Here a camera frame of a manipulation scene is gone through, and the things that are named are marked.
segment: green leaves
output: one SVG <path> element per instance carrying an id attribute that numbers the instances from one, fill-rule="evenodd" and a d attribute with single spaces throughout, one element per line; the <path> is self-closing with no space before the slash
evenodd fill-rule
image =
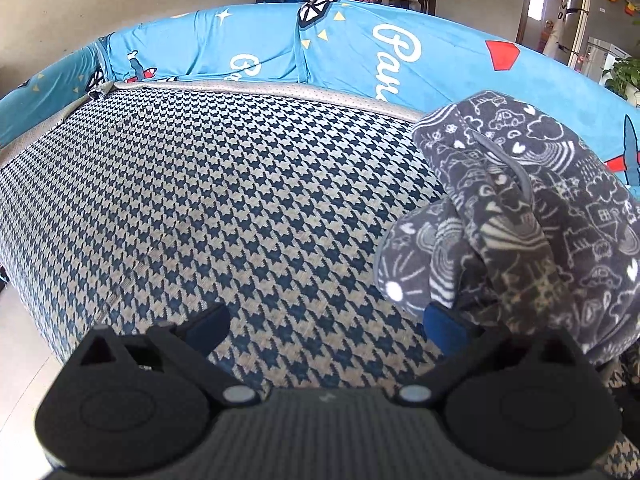
<path id="1" fill-rule="evenodd" d="M 611 74 L 611 79 L 605 81 L 605 88 L 611 90 L 626 100 L 626 85 L 633 85 L 638 88 L 640 83 L 640 59 L 628 57 L 626 59 L 616 58 L 610 70 L 605 70 L 602 75 Z"/>

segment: red shape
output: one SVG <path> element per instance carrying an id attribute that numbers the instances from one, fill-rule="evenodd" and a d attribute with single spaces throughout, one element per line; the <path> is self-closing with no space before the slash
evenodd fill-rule
<path id="1" fill-rule="evenodd" d="M 614 173 L 617 171 L 626 170 L 625 157 L 623 155 L 619 155 L 615 158 L 612 158 L 611 160 L 608 160 L 607 162 L 605 162 L 605 164 L 607 165 L 607 168 L 609 168 Z"/>
<path id="2" fill-rule="evenodd" d="M 520 55 L 520 49 L 509 41 L 486 40 L 494 70 L 511 70 Z"/>
<path id="3" fill-rule="evenodd" d="M 156 75 L 157 71 L 158 71 L 158 69 L 155 68 L 155 67 L 147 68 L 144 71 L 145 79 L 152 78 L 153 76 Z M 133 76 L 133 77 L 130 77 L 130 78 L 124 80 L 125 83 L 135 83 L 136 81 L 138 81 L 138 77 L 137 76 Z"/>

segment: gray textured panel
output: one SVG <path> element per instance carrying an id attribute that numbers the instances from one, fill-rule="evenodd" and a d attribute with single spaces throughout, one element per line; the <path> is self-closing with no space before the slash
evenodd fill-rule
<path id="1" fill-rule="evenodd" d="M 80 480 L 57 472 L 49 480 Z M 442 433 L 433 413 L 401 408 L 381 390 L 274 390 L 229 410 L 191 455 L 136 480 L 506 480 Z M 602 480 L 595 471 L 573 480 Z"/>

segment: silver screw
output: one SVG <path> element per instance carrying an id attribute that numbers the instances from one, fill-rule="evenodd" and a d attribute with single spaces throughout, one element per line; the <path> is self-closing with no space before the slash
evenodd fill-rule
<path id="1" fill-rule="evenodd" d="M 332 400 L 337 399 L 338 397 L 336 397 L 334 394 L 327 392 L 324 395 L 321 395 L 320 397 L 318 397 L 322 402 L 331 402 Z"/>
<path id="2" fill-rule="evenodd" d="M 404 402 L 418 404 L 431 399 L 431 390 L 426 386 L 420 386 L 420 384 L 409 384 L 400 388 L 398 395 Z"/>
<path id="3" fill-rule="evenodd" d="M 222 396 L 225 398 L 226 402 L 229 402 L 230 404 L 245 404 L 254 400 L 256 395 L 255 390 L 252 390 L 248 386 L 244 386 L 244 384 L 229 386 L 224 392 L 222 392 Z"/>

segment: white cursive lettering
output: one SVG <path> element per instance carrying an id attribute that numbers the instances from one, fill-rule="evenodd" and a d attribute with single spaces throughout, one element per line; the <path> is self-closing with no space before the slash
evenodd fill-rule
<path id="1" fill-rule="evenodd" d="M 229 66 L 233 70 L 242 70 L 248 76 L 258 75 L 262 69 L 260 60 L 253 54 L 238 54 L 237 56 L 233 56 L 229 62 Z M 242 75 L 239 73 L 234 73 L 225 77 L 226 80 L 231 81 L 238 81 L 241 78 Z"/>
<path id="2" fill-rule="evenodd" d="M 380 34 L 382 30 L 393 30 L 395 32 L 398 32 L 399 34 L 395 34 L 392 38 L 390 38 L 388 36 Z M 409 40 L 411 41 L 411 45 L 409 45 L 409 43 L 407 43 L 406 41 L 403 41 L 400 37 L 400 34 L 404 34 L 407 38 L 409 38 Z M 422 55 L 422 45 L 420 44 L 420 40 L 418 40 L 418 38 L 416 38 L 408 30 L 404 30 L 404 28 L 396 27 L 395 25 L 391 25 L 389 23 L 382 23 L 381 25 L 376 25 L 373 28 L 373 37 L 377 40 L 383 41 L 384 43 L 393 45 L 394 53 L 402 61 L 412 63 L 420 59 L 420 56 Z M 376 99 L 386 101 L 386 97 L 382 92 L 385 91 L 391 92 L 392 94 L 397 94 L 397 87 L 400 86 L 400 81 L 395 77 L 391 77 L 388 73 L 384 73 L 383 71 L 387 70 L 387 72 L 393 72 L 397 74 L 398 72 L 400 72 L 400 62 L 391 54 L 388 54 L 386 52 L 379 52 L 377 69 L 378 72 L 376 73 L 376 79 L 382 84 L 376 85 Z"/>
<path id="3" fill-rule="evenodd" d="M 376 99 L 386 101 L 386 97 L 382 95 L 382 91 L 385 90 L 387 92 L 391 92 L 392 94 L 397 94 L 398 89 L 391 85 L 399 86 L 400 82 L 395 77 L 386 75 L 382 71 L 388 70 L 389 72 L 394 72 L 397 74 L 398 72 L 400 72 L 400 62 L 395 57 L 390 56 L 386 52 L 378 53 L 378 61 L 378 74 L 376 75 L 376 79 L 383 84 L 376 86 Z"/>
<path id="4" fill-rule="evenodd" d="M 409 44 L 400 39 L 400 34 L 395 34 L 392 38 L 388 38 L 380 34 L 380 31 L 382 30 L 394 30 L 395 32 L 404 34 L 406 37 L 409 38 L 409 40 L 411 40 L 411 43 L 414 49 L 411 50 L 409 48 Z M 396 56 L 398 56 L 402 61 L 411 63 L 420 59 L 420 56 L 422 55 L 422 45 L 420 44 L 420 40 L 418 40 L 418 38 L 416 38 L 408 30 L 404 30 L 404 28 L 396 27 L 395 25 L 391 25 L 389 23 L 382 23 L 381 25 L 376 25 L 375 27 L 373 27 L 373 37 L 376 38 L 377 40 L 384 41 L 389 45 L 393 45 Z M 400 50 L 401 48 L 403 48 L 404 50 L 407 50 L 408 53 L 407 54 L 403 53 Z"/>

